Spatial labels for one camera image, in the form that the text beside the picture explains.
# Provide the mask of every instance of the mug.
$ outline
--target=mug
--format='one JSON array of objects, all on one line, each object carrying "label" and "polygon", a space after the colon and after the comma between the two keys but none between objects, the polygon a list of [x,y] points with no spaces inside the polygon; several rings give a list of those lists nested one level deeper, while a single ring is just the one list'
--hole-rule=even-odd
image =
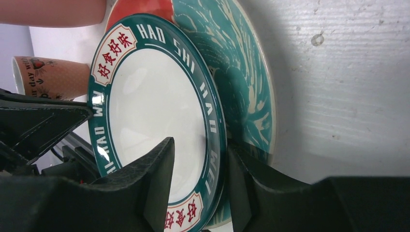
[{"label": "mug", "polygon": [[19,94],[72,100],[87,94],[86,64],[41,57],[13,57],[13,74]]},{"label": "mug", "polygon": [[71,28],[101,23],[106,0],[5,0],[0,23]]}]

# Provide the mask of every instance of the teal plate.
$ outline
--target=teal plate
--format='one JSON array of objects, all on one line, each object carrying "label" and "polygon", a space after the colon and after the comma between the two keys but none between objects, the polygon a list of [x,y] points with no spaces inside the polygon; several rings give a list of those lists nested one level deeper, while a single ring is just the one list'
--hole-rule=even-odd
[{"label": "teal plate", "polygon": [[[173,20],[198,48],[218,87],[228,138],[258,147],[248,150],[267,163],[277,133],[273,78],[258,36],[236,0],[172,0]],[[225,189],[205,229],[231,221]]]},{"label": "teal plate", "polygon": [[[170,69],[166,75],[150,76],[150,73],[159,73],[165,66],[177,68]],[[199,157],[203,164],[198,167],[197,181],[193,182],[192,188],[189,188],[186,194],[181,196],[181,192],[176,190],[178,197],[175,197],[175,194],[170,195],[164,229],[195,232],[201,230],[215,213],[222,193],[226,132],[224,115],[215,84],[196,47],[172,23],[154,15],[134,14],[118,21],[108,30],[98,46],[90,69],[88,105],[93,109],[94,117],[88,122],[88,126],[97,165],[102,176],[115,172],[137,159],[138,157],[134,156],[136,153],[139,152],[137,156],[142,156],[149,151],[147,147],[152,149],[155,143],[159,143],[166,136],[173,135],[156,133],[157,138],[150,138],[153,143],[148,143],[152,146],[131,149],[132,153],[129,153],[130,148],[125,146],[127,141],[135,142],[143,133],[164,127],[173,128],[179,123],[177,119],[172,123],[164,122],[164,125],[160,121],[146,126],[142,121],[138,121],[141,115],[148,115],[144,118],[148,121],[155,120],[157,116],[166,119],[177,114],[178,110],[185,112],[185,108],[190,107],[182,105],[180,108],[170,108],[166,102],[177,106],[179,106],[178,102],[188,100],[197,103],[201,118],[200,124],[204,127],[205,135],[205,138],[202,138],[204,152]],[[183,76],[183,80],[178,79],[177,81],[171,78],[175,70],[181,70],[182,75],[176,78]],[[181,93],[184,92],[183,82],[188,82],[194,97],[178,98],[184,96]],[[169,90],[171,94],[165,94],[165,91],[158,92],[159,89]],[[147,95],[145,98],[128,97],[127,94],[131,92],[132,94],[146,92]],[[146,112],[157,112],[158,114],[147,114]],[[179,130],[183,131],[184,127],[189,128],[189,123],[181,124]],[[142,128],[148,128],[147,132],[142,131]],[[173,183],[174,176],[179,179],[190,178],[190,175],[178,176],[183,171],[182,168],[176,168],[180,164],[178,162],[190,164],[195,163],[194,160],[198,159],[189,156],[179,161],[177,159],[180,154],[178,147],[181,151],[187,149],[185,146],[189,146],[189,144],[183,144],[185,140],[188,140],[189,133],[192,134],[192,130],[185,134],[181,133],[184,135],[182,139],[176,137]]]}]

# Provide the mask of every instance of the plate rim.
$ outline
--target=plate rim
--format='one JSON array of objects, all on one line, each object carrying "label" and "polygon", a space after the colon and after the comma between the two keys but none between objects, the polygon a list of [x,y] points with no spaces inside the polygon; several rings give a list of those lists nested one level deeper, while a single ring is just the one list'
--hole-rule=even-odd
[{"label": "plate rim", "polygon": [[[266,160],[266,165],[269,165],[270,162],[272,162],[272,160],[274,159],[275,156],[275,151],[278,145],[278,136],[279,136],[279,130],[278,130],[278,96],[277,96],[277,90],[276,90],[276,85],[275,85],[275,81],[274,81],[274,76],[272,74],[272,70],[270,68],[269,64],[269,59],[265,54],[265,49],[264,49],[264,45],[261,42],[261,39],[259,38],[259,34],[257,32],[257,30],[255,29],[255,26],[253,25],[251,19],[248,16],[247,11],[242,7],[242,4],[239,2],[239,0],[230,0],[232,1],[232,3],[238,8],[238,10],[241,12],[243,18],[246,21],[246,24],[248,25],[253,38],[255,39],[255,43],[257,44],[257,48],[258,51],[261,55],[261,58],[263,60],[263,66],[264,69],[266,71],[266,77],[268,78],[268,83],[269,83],[269,92],[270,92],[270,101],[271,101],[271,106],[272,106],[272,112],[274,112],[274,114],[272,115],[272,144],[269,147],[269,156],[268,159]],[[205,226],[204,229],[215,229],[218,227],[221,227],[223,225],[226,225],[228,223],[232,222],[232,217],[229,217],[228,219],[217,223],[217,224],[213,224],[210,226]]]},{"label": "plate rim", "polygon": [[[218,204],[219,204],[219,201],[220,201],[220,197],[221,197],[222,190],[224,189],[224,186],[223,186],[223,185],[224,185],[224,181],[223,181],[223,180],[224,180],[224,176],[225,176],[225,172],[226,172],[226,171],[225,171],[225,166],[226,166],[226,164],[225,164],[225,163],[226,163],[225,159],[226,159],[226,149],[227,149],[227,135],[226,135],[226,125],[225,125],[225,119],[224,119],[223,109],[222,109],[222,105],[221,105],[221,102],[220,102],[220,98],[219,98],[219,94],[218,94],[217,87],[216,87],[215,82],[214,82],[214,80],[213,80],[213,78],[212,78],[212,74],[210,73],[210,71],[209,71],[209,69],[208,69],[208,67],[207,67],[207,65],[206,65],[206,63],[205,63],[205,61],[204,61],[204,59],[203,59],[201,53],[198,51],[198,49],[197,49],[196,46],[193,44],[193,42],[185,35],[185,33],[184,33],[181,29],[179,29],[177,26],[175,26],[173,23],[169,22],[168,20],[163,19],[163,18],[161,18],[161,17],[158,17],[158,16],[156,16],[156,15],[146,14],[146,13],[132,14],[132,15],[126,16],[126,17],[122,18],[120,21],[116,22],[111,28],[109,28],[109,29],[104,33],[104,36],[103,36],[102,39],[100,40],[100,42],[99,42],[99,44],[98,44],[98,47],[97,47],[97,49],[96,49],[96,52],[95,52],[95,54],[94,54],[94,57],[93,57],[93,60],[92,60],[91,66],[90,66],[90,76],[89,76],[89,85],[88,85],[87,104],[92,108],[92,106],[93,106],[93,103],[92,103],[92,94],[90,94],[90,93],[92,93],[92,91],[93,91],[92,85],[95,83],[95,79],[94,79],[94,76],[93,76],[93,73],[92,73],[92,72],[93,72],[93,69],[94,69],[94,66],[95,66],[94,63],[95,63],[95,61],[96,61],[97,53],[98,53],[98,52],[100,51],[100,49],[101,49],[101,45],[103,44],[104,40],[105,40],[106,38],[108,38],[107,35],[108,35],[115,27],[117,27],[118,25],[122,24],[122,22],[124,22],[124,21],[126,21],[126,20],[130,20],[130,19],[136,18],[136,17],[143,17],[143,18],[148,18],[148,19],[150,19],[150,20],[155,20],[157,23],[163,25],[163,26],[164,26],[164,29],[167,29],[167,30],[169,30],[169,31],[172,31],[174,34],[176,34],[176,35],[177,35],[177,38],[179,38],[180,41],[183,42],[187,48],[189,48],[190,52],[191,52],[192,55],[193,55],[192,58],[194,58],[195,60],[197,60],[197,62],[198,62],[198,64],[199,64],[198,66],[199,66],[199,68],[200,68],[200,70],[201,70],[200,72],[202,73],[202,75],[203,75],[203,77],[204,77],[204,80],[206,81],[206,84],[207,84],[207,86],[209,87],[208,90],[210,90],[210,95],[211,95],[211,97],[212,97],[212,102],[213,102],[213,104],[214,104],[214,110],[215,110],[215,112],[216,112],[217,119],[218,119],[218,120],[217,120],[217,125],[218,125],[218,129],[219,129],[219,132],[218,132],[218,140],[219,140],[219,145],[220,145],[220,151],[219,151],[219,154],[220,154],[220,158],[219,158],[219,160],[220,160],[220,165],[219,165],[219,167],[218,167],[218,173],[219,173],[218,179],[215,180],[215,182],[216,182],[215,193],[214,193],[213,199],[209,202],[209,209],[207,210],[207,214],[206,214],[206,215],[203,214],[203,215],[200,217],[199,221],[194,225],[194,228],[195,228],[196,226],[202,224],[202,225],[201,225],[201,228],[202,228],[202,227],[206,226],[206,224],[211,220],[213,214],[215,213],[215,210],[216,210],[216,208],[217,208],[217,206],[218,206]],[[135,48],[134,51],[130,52],[130,54],[133,53],[133,52],[136,52],[136,51],[138,51],[138,48]],[[123,58],[121,58],[120,62],[122,62],[123,60],[125,60],[126,57],[128,57],[128,55],[125,56],[125,57],[123,57]],[[114,74],[113,74],[113,78],[114,78],[115,73],[117,72],[119,66],[120,66],[120,65],[118,65],[118,66],[116,67],[116,69],[115,69],[115,71],[114,71]],[[109,117],[108,115],[109,115],[109,114],[106,113],[106,116],[104,116],[104,118],[105,118],[105,119],[108,119],[108,117]],[[88,128],[89,128],[89,130],[90,130],[90,136],[91,136],[91,137],[95,137],[95,135],[93,134],[93,131],[92,131],[92,130],[95,128],[94,124],[95,124],[95,123],[93,123],[93,119],[90,119],[90,121],[89,121],[89,123],[88,123]],[[206,124],[206,122],[205,122],[205,116],[204,116],[204,126],[205,126],[205,130],[206,130],[207,124]],[[91,140],[91,143],[92,143],[92,146],[93,146],[93,151],[94,151],[94,153],[95,153],[95,154],[98,154],[98,151],[96,151],[96,149],[95,149],[96,140],[95,140],[95,139],[94,139],[94,140]],[[110,143],[111,143],[111,146],[114,148],[114,144],[113,144],[112,140],[110,140]],[[210,159],[210,157],[209,157],[209,155],[207,155],[207,156],[205,157],[205,162],[204,162],[204,165],[203,165],[203,167],[202,167],[201,174],[202,174],[202,172],[203,172],[204,170],[206,170],[207,164],[209,163],[209,159]],[[195,188],[194,188],[194,189],[191,191],[191,193],[189,193],[186,197],[184,197],[184,198],[181,199],[180,201],[177,201],[176,204],[178,204],[178,203],[184,201],[184,200],[187,199],[191,194],[195,193],[195,191],[194,191]]]}]

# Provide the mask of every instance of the wall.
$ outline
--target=wall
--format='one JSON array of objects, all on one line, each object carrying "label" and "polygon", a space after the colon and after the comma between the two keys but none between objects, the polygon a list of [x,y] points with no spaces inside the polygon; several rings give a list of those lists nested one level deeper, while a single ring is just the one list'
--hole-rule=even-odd
[{"label": "wall", "polygon": [[16,92],[12,70],[13,56],[33,56],[33,47],[29,28],[0,24],[0,88],[10,92]]}]

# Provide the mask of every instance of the green decorative plate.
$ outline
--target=green decorative plate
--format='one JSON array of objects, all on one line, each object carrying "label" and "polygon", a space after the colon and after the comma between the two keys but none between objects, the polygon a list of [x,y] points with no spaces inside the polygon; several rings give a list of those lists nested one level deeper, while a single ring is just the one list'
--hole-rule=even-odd
[{"label": "green decorative plate", "polygon": [[[258,36],[236,0],[117,0],[107,29],[123,17],[150,13],[173,22],[198,48],[219,90],[228,137],[254,145],[267,163],[277,133],[276,99]],[[224,197],[206,229],[231,221]]]},{"label": "green decorative plate", "polygon": [[219,96],[200,53],[172,23],[134,14],[115,23],[91,64],[89,132],[102,176],[176,143],[164,229],[199,231],[223,189],[226,132]]}]

